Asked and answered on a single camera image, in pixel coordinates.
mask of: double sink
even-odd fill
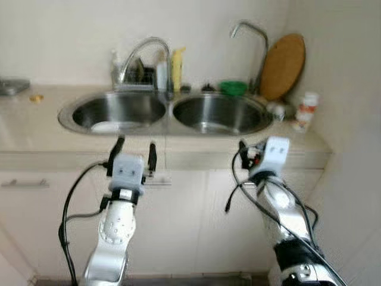
[[[222,94],[103,92],[65,106],[58,120],[85,134],[244,135],[269,126],[265,106],[247,97]]]

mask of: countertop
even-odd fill
[[[74,133],[60,125],[57,115],[66,104],[80,97],[108,90],[104,86],[32,86],[13,97],[0,97],[0,153],[106,154],[114,145],[115,136]],[[30,96],[37,94],[44,99],[40,103],[31,102]],[[315,132],[296,133],[288,122],[275,122],[265,130],[244,136],[127,135],[124,149],[146,155],[149,143],[155,141],[158,154],[168,156],[233,154],[241,138],[253,144],[270,135],[290,138],[290,154],[331,153]],[[166,160],[163,164],[168,167],[167,162],[171,160]]]

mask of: chrome faucet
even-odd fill
[[[167,43],[161,39],[161,38],[157,38],[157,37],[150,37],[150,38],[147,38],[145,40],[143,40],[141,43],[139,43],[134,49],[133,51],[131,52],[131,54],[129,55],[129,57],[127,58],[127,60],[124,62],[124,64],[122,65],[121,69],[120,69],[120,72],[118,74],[118,83],[119,84],[123,84],[126,80],[126,73],[132,63],[132,60],[134,59],[136,53],[144,48],[145,46],[148,46],[152,43],[158,43],[160,44],[161,46],[163,46],[164,50],[165,50],[165,53],[167,54],[167,92],[171,92],[172,90],[172,84],[171,84],[171,54],[170,54],[170,50],[169,50],[169,47],[167,45]]]
[[[250,83],[249,83],[249,92],[254,94],[256,92],[259,91],[259,88],[260,88],[260,83],[261,83],[261,75],[262,75],[262,71],[263,71],[263,66],[264,66],[264,62],[266,60],[266,56],[267,56],[267,51],[268,51],[268,37],[267,37],[267,34],[266,32],[257,27],[256,25],[248,22],[248,21],[245,21],[245,20],[242,20],[240,21],[236,26],[235,28],[233,29],[233,31],[231,32],[230,34],[230,37],[231,38],[234,38],[238,32],[238,30],[242,27],[242,26],[245,26],[247,28],[250,28],[251,30],[253,30],[254,32],[256,32],[257,34],[259,34],[260,36],[262,36],[262,38],[264,39],[264,44],[265,44],[265,51],[264,51],[264,55],[262,57],[262,62],[261,62],[261,67],[260,67],[260,71],[258,73],[258,76],[256,79],[251,79],[250,80]]]

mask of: yellow bottle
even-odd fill
[[[183,51],[185,51],[185,48],[177,49],[173,51],[172,55],[172,82],[174,92],[179,92],[181,88],[181,77],[183,72]]]

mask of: round cutting board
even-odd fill
[[[298,80],[305,62],[305,45],[299,34],[282,37],[269,50],[261,76],[260,94],[277,100]]]

